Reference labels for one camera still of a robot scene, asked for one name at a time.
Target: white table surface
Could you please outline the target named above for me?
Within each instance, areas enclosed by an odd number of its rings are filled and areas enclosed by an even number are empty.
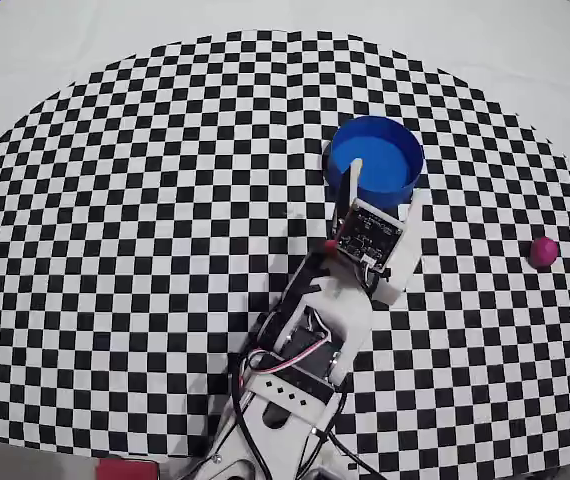
[[[570,165],[568,0],[2,0],[0,136],[107,63],[255,28],[351,33],[446,70],[520,114]]]

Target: checkerboard mat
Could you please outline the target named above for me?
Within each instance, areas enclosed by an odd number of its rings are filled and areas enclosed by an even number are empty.
[[[570,463],[570,170],[519,118],[357,37],[229,33],[108,65],[0,138],[0,441],[202,452],[248,328],[325,236],[358,115],[424,146],[423,257],[336,431],[390,478]],[[406,206],[399,208],[402,218]],[[557,239],[536,272],[529,242]]]

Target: blue cup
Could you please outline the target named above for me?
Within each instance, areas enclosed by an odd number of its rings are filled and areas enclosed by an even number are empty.
[[[395,207],[409,199],[425,163],[416,137],[386,117],[364,116],[338,129],[330,146],[327,181],[338,189],[343,173],[363,160],[358,197],[375,207]]]

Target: magenta ball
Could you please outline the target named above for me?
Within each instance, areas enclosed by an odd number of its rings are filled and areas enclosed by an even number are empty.
[[[529,261],[533,267],[549,267],[558,258],[558,244],[551,238],[541,237],[532,242]]]

